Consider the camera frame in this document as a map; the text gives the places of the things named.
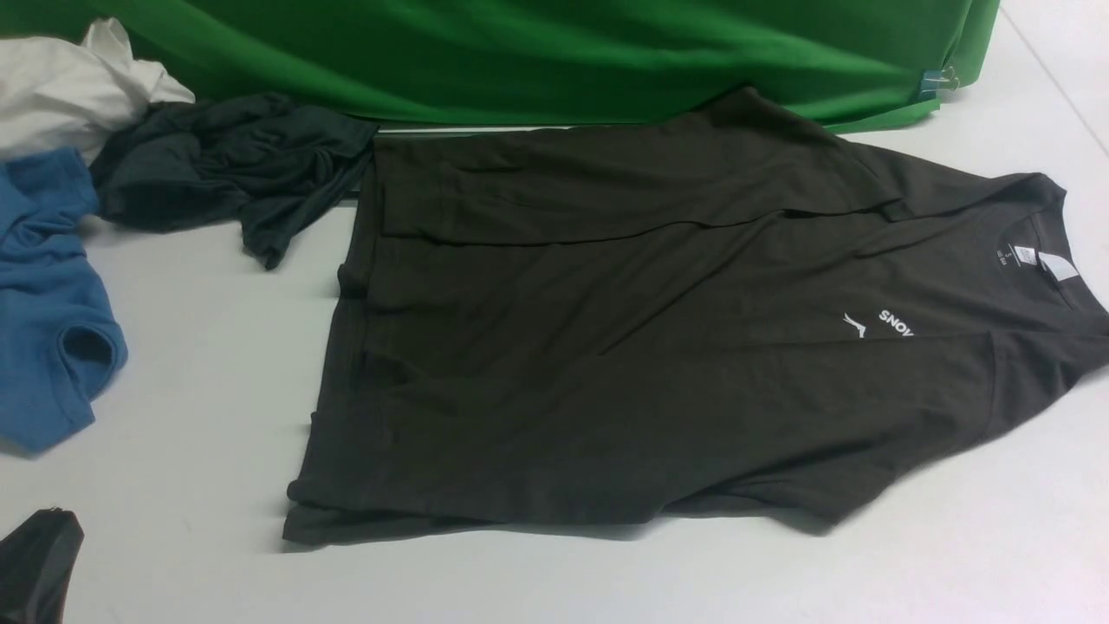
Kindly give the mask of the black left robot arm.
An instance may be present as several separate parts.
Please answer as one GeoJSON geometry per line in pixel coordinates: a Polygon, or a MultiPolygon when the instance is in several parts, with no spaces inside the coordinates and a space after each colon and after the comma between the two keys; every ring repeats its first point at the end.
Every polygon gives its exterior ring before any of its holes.
{"type": "Polygon", "coordinates": [[[1,621],[61,623],[84,532],[71,510],[37,510],[1,541],[1,621]]]}

